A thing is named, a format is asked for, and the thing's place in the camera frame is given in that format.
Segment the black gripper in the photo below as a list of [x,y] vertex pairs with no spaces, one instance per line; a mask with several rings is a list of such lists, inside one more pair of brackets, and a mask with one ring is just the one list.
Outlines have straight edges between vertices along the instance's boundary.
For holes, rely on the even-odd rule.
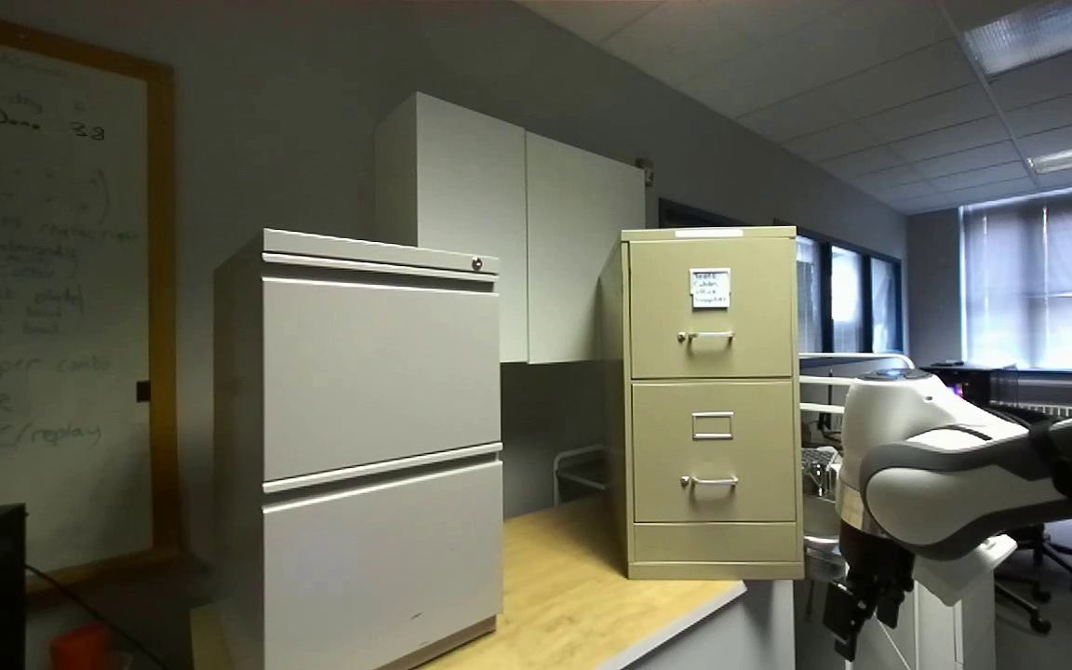
[[822,626],[834,633],[834,653],[852,663],[867,619],[899,626],[918,557],[908,546],[852,526],[841,530],[839,546],[849,572],[828,588]]

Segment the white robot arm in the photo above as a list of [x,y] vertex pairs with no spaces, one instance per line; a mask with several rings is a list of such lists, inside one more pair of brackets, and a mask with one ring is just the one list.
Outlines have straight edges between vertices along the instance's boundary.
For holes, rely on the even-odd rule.
[[1072,417],[1006,421],[930,374],[839,381],[839,546],[849,564],[822,626],[852,663],[860,629],[899,626],[924,580],[956,604],[987,569],[983,546],[1072,516]]

